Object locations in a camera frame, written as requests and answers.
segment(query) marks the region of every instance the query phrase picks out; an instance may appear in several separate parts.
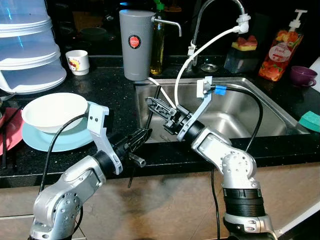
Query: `black granite countertop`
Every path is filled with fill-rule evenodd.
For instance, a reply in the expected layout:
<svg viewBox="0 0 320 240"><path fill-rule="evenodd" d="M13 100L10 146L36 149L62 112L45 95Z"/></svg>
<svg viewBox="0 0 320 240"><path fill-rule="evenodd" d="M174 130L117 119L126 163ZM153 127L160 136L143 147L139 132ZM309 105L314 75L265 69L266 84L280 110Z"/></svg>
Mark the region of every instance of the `black granite countertop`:
<svg viewBox="0 0 320 240"><path fill-rule="evenodd" d="M171 57L166 61L164 71L156 78L176 78L183 63L181 57ZM104 105L114 110L113 132L127 135L133 132L137 124L134 83L124 77L121 57L91 58L90 73L75 76L68 72L65 81L56 88L31 95L16 95L7 102L7 107L25 106L42 95L70 92L76 93L88 101ZM194 71L182 77L231 77L222 67L218 72L207 73ZM273 83L255 75L242 75L259 87L280 107L296 120L308 111L320 115L320 93L311 87L299 88L290 84L288 73L281 81ZM232 145L243 149L248 138L231 139ZM51 155L47 184L55 182L68 167L86 155L97 151L92 142L75 150L54 152ZM257 137L251 145L250 154L255 158L258 167L281 166L318 162L320 160L320 134ZM183 142L149 143L142 146L137 155L146 159L144 168L137 168L135 176L151 176L172 173L208 171L210 165L192 152ZM25 187L39 185L44 168L46 152L32 149L21 141L7 152L7 169L0 169L0 188ZM125 166L119 178L132 175L133 166Z"/></svg>

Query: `white hose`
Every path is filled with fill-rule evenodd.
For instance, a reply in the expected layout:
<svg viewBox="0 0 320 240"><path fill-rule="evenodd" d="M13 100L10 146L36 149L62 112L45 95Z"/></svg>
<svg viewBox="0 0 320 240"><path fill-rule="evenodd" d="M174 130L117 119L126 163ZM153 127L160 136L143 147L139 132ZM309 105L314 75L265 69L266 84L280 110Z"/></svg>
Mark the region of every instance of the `white hose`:
<svg viewBox="0 0 320 240"><path fill-rule="evenodd" d="M174 102L175 105L178 106L179 105L179 100L178 100L178 85L179 85L179 80L182 76L182 73L184 72L184 70L186 69L186 67L188 66L188 64L199 54L201 53L205 48L207 48L209 45L211 45L212 43L214 43L215 41L217 41L219 38L222 38L223 36L229 34L229 33L237 33L239 32L240 27L239 26L235 26L229 30L226 30L222 33L220 33L219 35L215 36L214 38L212 38L210 41L208 41L205 45L203 45L202 47L200 47L194 54L192 54L186 61L185 63L182 65L182 68L178 74L178 76L176 77L176 81L175 81L175 85L174 85Z"/></svg>
<svg viewBox="0 0 320 240"><path fill-rule="evenodd" d="M152 77L148 77L147 78L149 81L153 82L155 85L157 86L161 86L155 79L153 79ZM171 101L170 97L167 95L167 93L165 92L165 90L161 87L161 92L164 95L165 99L169 102L169 104L171 105L171 107L173 107L174 109L176 109L175 104Z"/></svg>

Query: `purple cup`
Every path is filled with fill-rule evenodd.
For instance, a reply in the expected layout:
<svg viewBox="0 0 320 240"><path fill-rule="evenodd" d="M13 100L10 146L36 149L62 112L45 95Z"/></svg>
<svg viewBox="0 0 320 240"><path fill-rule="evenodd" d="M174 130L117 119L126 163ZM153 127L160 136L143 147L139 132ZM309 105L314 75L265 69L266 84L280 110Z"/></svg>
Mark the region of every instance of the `purple cup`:
<svg viewBox="0 0 320 240"><path fill-rule="evenodd" d="M318 74L310 68L304 66L292 66L290 78L296 86L312 87L316 85L315 77Z"/></svg>

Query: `robotic arm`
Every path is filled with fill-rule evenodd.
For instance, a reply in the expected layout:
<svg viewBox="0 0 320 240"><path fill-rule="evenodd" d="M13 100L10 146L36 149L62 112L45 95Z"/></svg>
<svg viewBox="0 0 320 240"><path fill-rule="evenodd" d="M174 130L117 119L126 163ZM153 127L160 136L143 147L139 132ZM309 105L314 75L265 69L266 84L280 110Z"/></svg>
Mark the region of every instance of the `robotic arm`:
<svg viewBox="0 0 320 240"><path fill-rule="evenodd" d="M178 105L171 108L160 99L149 97L148 108L165 119L164 128L179 141L187 141L206 161L223 175L226 213L223 223L230 240L277 240L269 216L265 213L260 183L254 179L256 161L247 152L234 148L228 138L205 127L197 118L211 102L212 77L197 83L197 97L203 102L194 114Z"/></svg>
<svg viewBox="0 0 320 240"><path fill-rule="evenodd" d="M120 174L125 156L134 157L131 152L149 138L152 130L140 128L111 145L104 127L108 115L107 107L90 106L87 128L97 146L97 153L84 157L68 168L55 184L40 192L33 205L34 221L29 240L71 240L81 206L108 176Z"/></svg>

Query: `green sponge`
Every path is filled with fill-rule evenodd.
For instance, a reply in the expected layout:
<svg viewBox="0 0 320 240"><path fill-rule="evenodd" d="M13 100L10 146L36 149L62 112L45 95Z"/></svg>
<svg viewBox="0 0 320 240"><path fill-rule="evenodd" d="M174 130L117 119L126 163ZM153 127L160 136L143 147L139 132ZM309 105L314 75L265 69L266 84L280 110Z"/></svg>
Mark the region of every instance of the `green sponge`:
<svg viewBox="0 0 320 240"><path fill-rule="evenodd" d="M307 129L320 133L320 116L312 111L305 113L299 123Z"/></svg>

